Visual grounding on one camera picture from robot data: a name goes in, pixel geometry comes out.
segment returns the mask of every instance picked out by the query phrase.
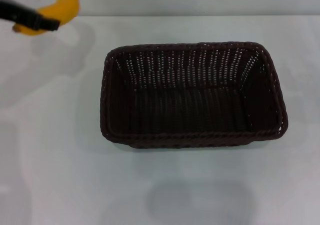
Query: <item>white table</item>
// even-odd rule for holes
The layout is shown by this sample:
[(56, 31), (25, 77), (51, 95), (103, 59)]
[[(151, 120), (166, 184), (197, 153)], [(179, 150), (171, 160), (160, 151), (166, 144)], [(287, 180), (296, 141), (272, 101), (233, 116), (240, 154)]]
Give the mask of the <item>white table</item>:
[[(270, 52), (284, 137), (181, 150), (102, 137), (110, 50), (225, 41)], [(39, 37), (1, 22), (1, 225), (316, 225), (319, 208), (320, 16), (78, 17)]]

